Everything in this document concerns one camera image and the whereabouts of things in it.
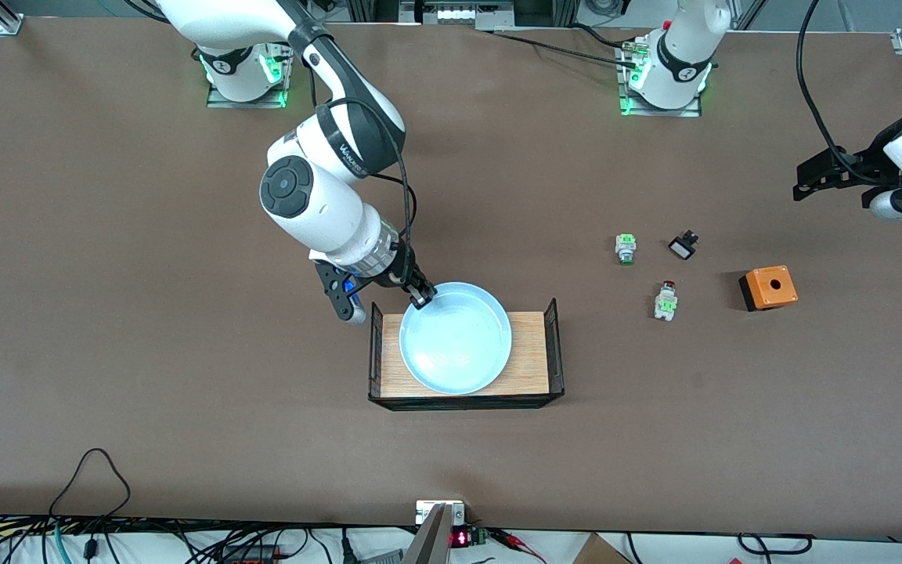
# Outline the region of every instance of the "brown table surface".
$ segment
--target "brown table surface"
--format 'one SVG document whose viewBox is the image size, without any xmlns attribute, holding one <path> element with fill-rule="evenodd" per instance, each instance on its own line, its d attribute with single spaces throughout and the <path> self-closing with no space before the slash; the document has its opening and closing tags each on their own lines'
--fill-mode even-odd
<svg viewBox="0 0 902 564">
<path fill-rule="evenodd" d="M 312 112 L 304 69 L 286 110 L 207 110 L 171 28 L 32 18 L 0 40 L 0 513 L 45 512 L 101 446 L 128 515 L 394 524 L 462 497 L 509 527 L 902 535 L 902 224 L 858 189 L 792 202 L 823 147 L 795 35 L 727 36 L 701 119 L 622 117 L 612 68 L 467 29 L 336 35 L 408 126 L 422 268 L 508 310 L 558 298 L 566 396 L 369 403 L 368 327 L 337 321 L 258 204 L 265 148 Z M 887 36 L 806 53 L 839 143 L 902 115 Z M 400 221 L 396 186 L 358 190 Z M 690 261 L 666 250 L 685 229 Z M 741 311 L 740 272 L 774 264 L 798 304 Z M 60 511 L 116 499 L 91 461 Z"/>
</svg>

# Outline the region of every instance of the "red digital display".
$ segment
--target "red digital display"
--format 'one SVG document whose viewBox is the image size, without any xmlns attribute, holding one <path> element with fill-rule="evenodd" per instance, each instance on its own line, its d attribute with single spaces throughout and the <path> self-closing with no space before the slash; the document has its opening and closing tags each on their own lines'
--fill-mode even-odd
<svg viewBox="0 0 902 564">
<path fill-rule="evenodd" d="M 451 538 L 449 540 L 451 541 L 451 548 L 465 548 L 472 546 L 471 535 L 469 535 L 467 527 L 455 527 L 451 532 Z"/>
</svg>

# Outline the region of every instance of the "orange box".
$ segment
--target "orange box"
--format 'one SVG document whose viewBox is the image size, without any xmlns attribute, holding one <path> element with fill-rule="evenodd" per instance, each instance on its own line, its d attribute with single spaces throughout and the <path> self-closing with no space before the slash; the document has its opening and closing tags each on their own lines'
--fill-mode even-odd
<svg viewBox="0 0 902 564">
<path fill-rule="evenodd" d="M 785 265 L 755 268 L 740 279 L 747 311 L 774 309 L 799 301 Z"/>
</svg>

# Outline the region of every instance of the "wooden tray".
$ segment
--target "wooden tray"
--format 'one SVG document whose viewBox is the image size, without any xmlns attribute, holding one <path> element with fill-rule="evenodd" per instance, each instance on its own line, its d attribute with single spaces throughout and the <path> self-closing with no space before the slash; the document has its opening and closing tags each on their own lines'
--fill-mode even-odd
<svg viewBox="0 0 902 564">
<path fill-rule="evenodd" d="M 426 388 L 402 360 L 399 326 L 403 315 L 371 308 L 371 369 L 368 399 L 389 410 L 493 410 L 537 408 L 565 393 L 555 300 L 544 313 L 508 312 L 511 357 L 486 388 L 448 396 Z"/>
</svg>

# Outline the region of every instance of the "cardboard box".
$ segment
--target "cardboard box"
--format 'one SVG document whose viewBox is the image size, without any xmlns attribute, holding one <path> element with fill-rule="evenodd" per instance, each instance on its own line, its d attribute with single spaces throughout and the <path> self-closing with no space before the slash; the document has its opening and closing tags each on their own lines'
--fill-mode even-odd
<svg viewBox="0 0 902 564">
<path fill-rule="evenodd" d="M 573 564 L 633 564 L 616 551 L 601 535 L 590 533 Z"/>
</svg>

